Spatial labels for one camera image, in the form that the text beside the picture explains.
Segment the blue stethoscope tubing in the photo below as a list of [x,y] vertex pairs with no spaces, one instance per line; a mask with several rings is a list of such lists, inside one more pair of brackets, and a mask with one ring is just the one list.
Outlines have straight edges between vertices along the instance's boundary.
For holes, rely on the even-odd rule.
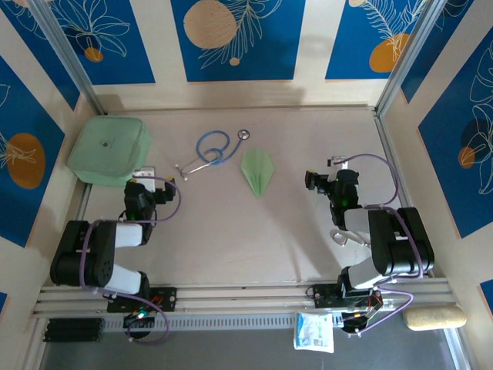
[[[212,136],[212,135],[222,135],[224,136],[224,138],[226,139],[226,143],[224,144],[224,146],[222,148],[210,148],[208,150],[205,150],[204,152],[202,152],[200,150],[200,147],[202,146],[202,142],[209,136]],[[230,155],[227,156],[227,157],[224,157],[224,151],[228,148],[228,146],[230,146],[230,143],[231,143],[231,139],[230,139],[230,136],[225,133],[224,131],[220,130],[220,129],[215,129],[215,130],[212,130],[212,131],[209,131],[208,133],[204,133],[199,141],[197,141],[197,145],[195,147],[196,151],[197,151],[197,155],[199,156],[199,158],[201,160],[203,160],[205,163],[210,163],[212,166],[218,166],[220,164],[223,164],[225,162],[227,162],[233,155],[234,153],[236,153],[236,151],[238,150],[238,148],[240,147],[240,144],[248,139],[248,137],[250,137],[250,132],[246,129],[242,129],[241,131],[238,132],[238,142],[236,143],[234,149],[231,151]],[[217,154],[217,157],[213,160],[208,160],[205,155],[209,154],[209,153],[216,153]]]

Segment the leaf illustration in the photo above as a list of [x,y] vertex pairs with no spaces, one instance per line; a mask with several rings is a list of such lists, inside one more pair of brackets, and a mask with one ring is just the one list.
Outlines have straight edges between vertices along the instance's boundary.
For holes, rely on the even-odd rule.
[[122,22],[115,17],[104,16],[98,18],[98,23],[94,25],[93,31],[100,35],[121,36],[130,30],[130,23]]
[[391,25],[397,18],[393,0],[366,0],[361,8],[367,11],[370,25],[382,34],[382,39],[392,39],[395,36],[391,29]]
[[126,47],[118,38],[111,35],[100,35],[101,46],[110,52],[117,52],[121,56],[126,56]]
[[260,20],[274,13],[282,0],[277,0],[271,10],[266,12],[266,3],[271,0],[225,0],[223,4],[233,14],[236,21],[236,34],[225,46],[217,49],[203,49],[199,59],[205,59],[201,69],[220,61],[224,64],[232,58],[241,59],[248,49],[255,46],[256,39],[262,39]]
[[0,106],[3,106],[3,103],[7,100],[9,90],[9,85],[0,84]]
[[101,17],[104,17],[107,12],[108,12],[108,5],[106,5],[106,1],[95,0],[92,2],[89,9],[89,19],[91,19],[92,22],[94,23],[98,21]]
[[82,29],[90,30],[89,25],[91,24],[91,20],[89,19],[89,15],[86,13],[84,8],[78,2],[67,2],[72,9],[75,17],[78,19],[76,22],[77,25],[80,25]]
[[421,13],[426,6],[427,0],[416,0],[413,8],[411,9],[411,3],[407,1],[404,10],[400,14],[400,25],[399,28],[395,30],[396,33],[405,33],[409,27],[411,27],[419,18]]
[[486,156],[486,160],[479,165],[479,193],[481,195],[490,194],[493,191],[493,158],[491,152]]

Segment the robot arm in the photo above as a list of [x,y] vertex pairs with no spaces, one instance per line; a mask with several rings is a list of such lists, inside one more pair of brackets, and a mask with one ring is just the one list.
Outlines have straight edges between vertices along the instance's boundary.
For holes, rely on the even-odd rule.
[[[384,209],[368,210],[358,204],[358,176],[359,173],[348,169],[337,171],[334,180],[315,172],[305,174],[306,188],[317,189],[329,198],[334,224],[341,230],[369,233],[371,240],[371,257],[343,268],[336,284],[315,286],[314,293],[324,298],[318,300],[318,307],[354,305],[355,298],[370,297],[374,287],[385,277],[418,272],[418,261],[397,216]],[[423,271],[429,271],[434,266],[434,253],[418,210],[407,207],[397,212],[416,243]]]
[[[127,182],[126,209],[123,212],[127,222],[103,221],[94,227],[89,238],[89,252],[86,255],[86,285],[149,298],[150,287],[146,274],[115,264],[115,249],[147,244],[153,232],[152,224],[131,221],[152,220],[155,217],[156,205],[173,200],[175,195],[175,188],[169,184],[166,184],[164,189],[151,192],[144,184],[135,180]],[[80,286],[80,258],[88,229],[88,221],[71,220],[67,223],[50,269],[53,283]]]

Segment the white tag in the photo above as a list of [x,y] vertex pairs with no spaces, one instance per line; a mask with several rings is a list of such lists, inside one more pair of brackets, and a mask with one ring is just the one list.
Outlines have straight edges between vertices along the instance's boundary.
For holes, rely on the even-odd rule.
[[[133,171],[132,176],[149,176],[154,177],[156,175],[156,168],[154,166],[142,167],[140,170]],[[156,191],[156,181],[154,179],[136,179],[137,183],[141,183],[148,191],[154,193]]]

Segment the metal grate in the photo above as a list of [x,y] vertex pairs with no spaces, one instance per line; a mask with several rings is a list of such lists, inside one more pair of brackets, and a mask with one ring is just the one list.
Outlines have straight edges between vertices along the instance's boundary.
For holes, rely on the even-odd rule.
[[98,341],[104,327],[102,318],[52,318],[44,341]]
[[[212,331],[212,330],[273,330],[291,329],[296,323],[296,314],[224,314],[224,315],[173,315],[168,317],[170,331]],[[333,313],[334,326],[340,326],[342,316]],[[123,320],[105,318],[104,331],[124,331]],[[163,331],[163,318],[156,317],[155,324],[135,328],[132,331]]]

